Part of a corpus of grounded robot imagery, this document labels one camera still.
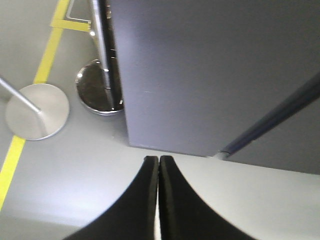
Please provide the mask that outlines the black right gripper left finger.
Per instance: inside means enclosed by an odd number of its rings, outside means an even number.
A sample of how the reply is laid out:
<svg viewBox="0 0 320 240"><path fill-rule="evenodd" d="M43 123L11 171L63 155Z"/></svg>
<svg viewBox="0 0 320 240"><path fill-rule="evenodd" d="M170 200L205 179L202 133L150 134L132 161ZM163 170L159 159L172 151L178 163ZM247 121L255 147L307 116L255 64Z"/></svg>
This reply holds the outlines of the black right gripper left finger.
<svg viewBox="0 0 320 240"><path fill-rule="evenodd" d="M146 156L124 193L66 240L154 240L159 159Z"/></svg>

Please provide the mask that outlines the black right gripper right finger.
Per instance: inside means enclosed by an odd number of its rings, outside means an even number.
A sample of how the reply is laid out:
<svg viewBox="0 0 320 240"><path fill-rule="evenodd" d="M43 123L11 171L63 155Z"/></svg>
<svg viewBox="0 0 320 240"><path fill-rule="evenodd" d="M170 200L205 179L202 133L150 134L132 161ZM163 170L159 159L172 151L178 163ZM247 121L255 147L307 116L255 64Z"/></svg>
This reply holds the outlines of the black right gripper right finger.
<svg viewBox="0 0 320 240"><path fill-rule="evenodd" d="M159 219L163 240L252 240L208 206L187 182L174 158L159 160Z"/></svg>

